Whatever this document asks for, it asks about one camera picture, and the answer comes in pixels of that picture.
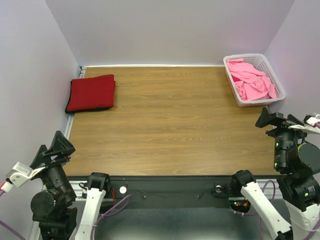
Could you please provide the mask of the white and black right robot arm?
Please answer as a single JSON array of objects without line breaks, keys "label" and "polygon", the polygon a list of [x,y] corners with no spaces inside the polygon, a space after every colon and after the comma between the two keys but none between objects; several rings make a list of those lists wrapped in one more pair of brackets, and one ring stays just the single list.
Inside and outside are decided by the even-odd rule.
[{"label": "white and black right robot arm", "polygon": [[320,133],[320,116],[308,114],[299,120],[263,107],[255,126],[274,138],[273,168],[290,220],[286,221],[265,196],[254,175],[240,170],[232,175],[231,192],[242,195],[255,209],[274,240],[318,240],[320,238],[320,149],[306,141],[309,134]]}]

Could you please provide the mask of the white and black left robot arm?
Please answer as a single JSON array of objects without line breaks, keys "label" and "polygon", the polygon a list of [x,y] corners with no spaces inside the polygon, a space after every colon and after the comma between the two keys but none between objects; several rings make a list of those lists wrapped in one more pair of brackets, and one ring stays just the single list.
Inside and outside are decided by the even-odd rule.
[{"label": "white and black left robot arm", "polygon": [[41,179],[46,188],[38,192],[30,203],[32,219],[39,223],[44,240],[68,240],[76,228],[78,210],[72,204],[77,196],[63,169],[75,150],[58,130],[50,147],[41,145],[30,165],[36,172],[32,179]]}]

